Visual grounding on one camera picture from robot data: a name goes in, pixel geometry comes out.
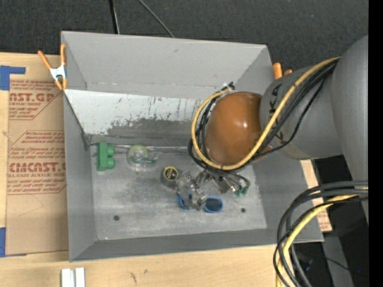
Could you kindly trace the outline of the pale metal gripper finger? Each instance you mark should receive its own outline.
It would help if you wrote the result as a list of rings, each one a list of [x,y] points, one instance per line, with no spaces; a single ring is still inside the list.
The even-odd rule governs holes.
[[[192,175],[187,172],[180,175],[176,180],[176,191],[178,194],[191,194],[197,192],[197,182]]]
[[[207,194],[202,189],[182,191],[180,199],[187,209],[202,210],[206,205]]]

